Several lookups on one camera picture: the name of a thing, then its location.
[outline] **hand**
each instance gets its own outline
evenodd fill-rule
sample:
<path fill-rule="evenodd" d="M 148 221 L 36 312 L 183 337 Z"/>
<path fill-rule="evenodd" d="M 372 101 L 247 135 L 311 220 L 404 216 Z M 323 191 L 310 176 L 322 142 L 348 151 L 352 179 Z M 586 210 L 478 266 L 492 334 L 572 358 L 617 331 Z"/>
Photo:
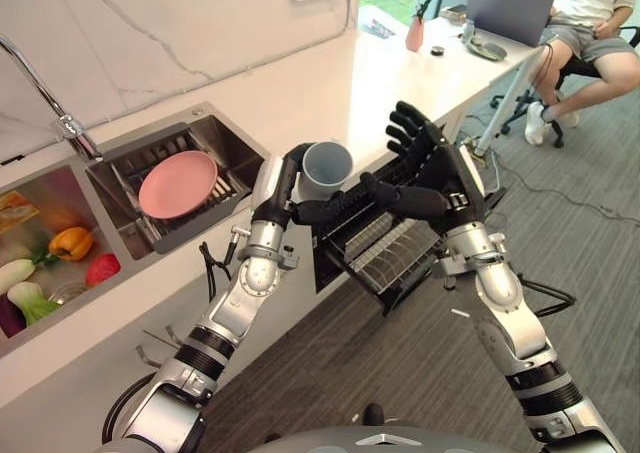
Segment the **hand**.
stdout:
<path fill-rule="evenodd" d="M 360 179 L 372 199 L 391 213 L 428 221 L 440 235 L 482 221 L 484 198 L 469 165 L 440 128 L 402 101 L 389 119 L 394 124 L 386 132 L 397 141 L 389 141 L 387 147 L 402 159 L 409 181 L 408 185 L 391 185 L 364 173 Z"/>
<path fill-rule="evenodd" d="M 596 26 L 594 26 L 593 33 L 599 40 L 604 40 L 605 38 L 613 38 L 614 36 L 616 36 L 615 28 L 613 28 L 608 21 L 601 21 Z"/>

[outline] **person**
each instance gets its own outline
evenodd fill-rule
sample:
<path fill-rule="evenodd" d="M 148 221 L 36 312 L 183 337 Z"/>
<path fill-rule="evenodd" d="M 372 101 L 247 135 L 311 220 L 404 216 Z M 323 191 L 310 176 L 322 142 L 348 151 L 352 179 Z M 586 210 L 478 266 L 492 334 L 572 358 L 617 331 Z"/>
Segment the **person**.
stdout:
<path fill-rule="evenodd" d="M 541 145 L 552 120 L 577 124 L 577 111 L 622 96 L 640 86 L 640 58 L 619 34 L 635 0 L 554 0 L 542 39 L 548 42 L 533 85 L 543 103 L 527 111 L 525 138 Z M 593 62 L 602 77 L 560 100 L 555 86 L 560 70 L 575 55 Z"/>

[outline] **pink vase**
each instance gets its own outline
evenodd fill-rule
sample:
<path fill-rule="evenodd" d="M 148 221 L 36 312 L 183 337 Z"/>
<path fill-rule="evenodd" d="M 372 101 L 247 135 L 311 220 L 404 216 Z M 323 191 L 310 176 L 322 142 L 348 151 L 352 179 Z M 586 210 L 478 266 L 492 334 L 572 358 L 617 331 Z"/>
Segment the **pink vase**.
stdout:
<path fill-rule="evenodd" d="M 409 26 L 409 32 L 404 44 L 409 51 L 418 51 L 422 46 L 422 39 L 424 35 L 424 22 L 419 16 L 414 16 Z"/>

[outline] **faucet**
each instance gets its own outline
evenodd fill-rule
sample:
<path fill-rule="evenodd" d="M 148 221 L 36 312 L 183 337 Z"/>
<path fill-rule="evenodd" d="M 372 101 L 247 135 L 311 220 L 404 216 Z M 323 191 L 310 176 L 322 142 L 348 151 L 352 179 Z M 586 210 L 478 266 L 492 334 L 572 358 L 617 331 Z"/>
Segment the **faucet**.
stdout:
<path fill-rule="evenodd" d="M 44 82 L 27 61 L 22 52 L 8 38 L 0 35 L 0 47 L 18 65 L 18 68 L 27 77 L 29 82 L 40 93 L 44 101 L 51 107 L 57 116 L 57 125 L 62 128 L 62 137 L 71 143 L 71 146 L 85 160 L 102 161 L 102 154 L 98 151 L 96 144 L 85 134 L 86 130 L 82 124 L 71 114 L 67 113 L 60 102 L 51 94 Z"/>

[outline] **marble wall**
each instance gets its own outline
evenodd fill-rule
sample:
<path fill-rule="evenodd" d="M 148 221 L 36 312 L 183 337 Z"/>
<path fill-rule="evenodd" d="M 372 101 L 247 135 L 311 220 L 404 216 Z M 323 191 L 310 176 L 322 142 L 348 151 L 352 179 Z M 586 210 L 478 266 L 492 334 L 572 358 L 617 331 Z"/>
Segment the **marble wall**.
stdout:
<path fill-rule="evenodd" d="M 0 0 L 0 35 L 86 125 L 353 27 L 357 0 Z M 0 161 L 55 140 L 0 50 Z"/>

